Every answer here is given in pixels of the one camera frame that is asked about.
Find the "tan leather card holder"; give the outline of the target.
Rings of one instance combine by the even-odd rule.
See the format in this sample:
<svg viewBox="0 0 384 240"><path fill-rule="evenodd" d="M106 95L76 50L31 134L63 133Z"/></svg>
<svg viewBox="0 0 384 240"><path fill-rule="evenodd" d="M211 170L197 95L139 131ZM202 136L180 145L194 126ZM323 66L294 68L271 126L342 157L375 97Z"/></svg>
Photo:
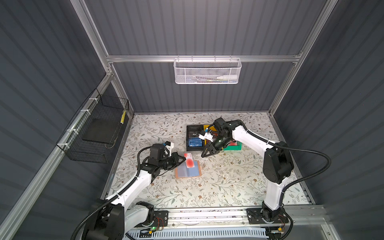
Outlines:
<svg viewBox="0 0 384 240"><path fill-rule="evenodd" d="M177 179L195 178L202 175L201 166L199 161L194 161L194 167L188 168L186 163L182 163L175 169L175 176Z"/></svg>

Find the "pink round card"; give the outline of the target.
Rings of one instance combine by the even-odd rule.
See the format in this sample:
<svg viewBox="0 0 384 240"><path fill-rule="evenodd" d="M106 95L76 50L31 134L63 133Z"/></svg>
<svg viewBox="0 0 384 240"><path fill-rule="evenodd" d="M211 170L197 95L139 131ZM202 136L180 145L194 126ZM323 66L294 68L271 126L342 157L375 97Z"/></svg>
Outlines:
<svg viewBox="0 0 384 240"><path fill-rule="evenodd" d="M195 162L194 162L192 154L191 153L185 153L184 157L186 158L186 161L185 161L186 167L188 169L194 168L195 167Z"/></svg>

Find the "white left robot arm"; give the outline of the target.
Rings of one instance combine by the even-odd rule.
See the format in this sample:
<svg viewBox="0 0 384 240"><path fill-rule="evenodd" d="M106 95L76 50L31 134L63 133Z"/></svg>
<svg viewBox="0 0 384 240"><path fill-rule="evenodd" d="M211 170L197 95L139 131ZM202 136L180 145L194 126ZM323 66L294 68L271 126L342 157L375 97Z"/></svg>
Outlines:
<svg viewBox="0 0 384 240"><path fill-rule="evenodd" d="M134 207L131 207L131 204L153 183L162 170L174 170L185 161L186 158L178 153L165 157L146 157L139 161L136 175L100 206L92 208L89 215L79 224L79 229L84 227L82 239L121 240L137 225L149 226L154 221L154 206L143 201Z"/></svg>

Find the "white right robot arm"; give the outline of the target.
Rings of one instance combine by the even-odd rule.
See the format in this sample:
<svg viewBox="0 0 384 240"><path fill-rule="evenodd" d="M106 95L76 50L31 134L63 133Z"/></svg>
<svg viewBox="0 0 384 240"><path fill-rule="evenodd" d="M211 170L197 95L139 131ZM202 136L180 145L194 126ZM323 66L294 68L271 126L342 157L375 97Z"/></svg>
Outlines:
<svg viewBox="0 0 384 240"><path fill-rule="evenodd" d="M263 174L267 180L266 197L262 202L262 218L273 223L283 213L285 187L294 169L287 144L265 139L249 130L241 120L225 121L218 118L199 133L207 143L202 158L219 154L231 142L241 142L263 157Z"/></svg>

